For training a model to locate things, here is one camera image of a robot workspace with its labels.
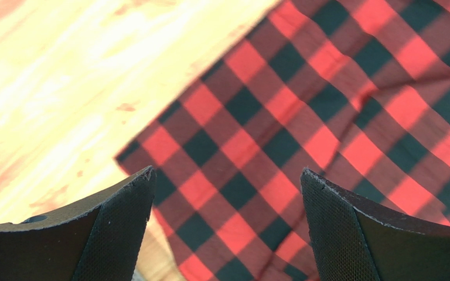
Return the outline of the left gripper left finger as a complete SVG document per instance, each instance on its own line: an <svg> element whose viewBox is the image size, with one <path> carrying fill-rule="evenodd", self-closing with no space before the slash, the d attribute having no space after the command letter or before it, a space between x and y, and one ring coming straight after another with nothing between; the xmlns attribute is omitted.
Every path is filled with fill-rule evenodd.
<svg viewBox="0 0 450 281"><path fill-rule="evenodd" d="M131 280L155 187L148 166L64 207L0 224L0 280Z"/></svg>

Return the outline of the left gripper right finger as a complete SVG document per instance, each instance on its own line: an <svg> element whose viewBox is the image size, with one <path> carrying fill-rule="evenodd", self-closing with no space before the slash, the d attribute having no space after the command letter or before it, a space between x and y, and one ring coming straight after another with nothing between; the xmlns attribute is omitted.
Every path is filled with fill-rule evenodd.
<svg viewBox="0 0 450 281"><path fill-rule="evenodd" d="M310 169L300 181L321 280L450 280L450 227L377 204Z"/></svg>

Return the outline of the red black plaid shirt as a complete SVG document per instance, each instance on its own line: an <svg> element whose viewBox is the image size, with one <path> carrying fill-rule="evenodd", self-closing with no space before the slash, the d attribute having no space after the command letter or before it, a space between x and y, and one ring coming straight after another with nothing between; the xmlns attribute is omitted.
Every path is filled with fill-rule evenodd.
<svg viewBox="0 0 450 281"><path fill-rule="evenodd" d="M450 1L283 1L117 162L187 280L316 280L304 167L450 225Z"/></svg>

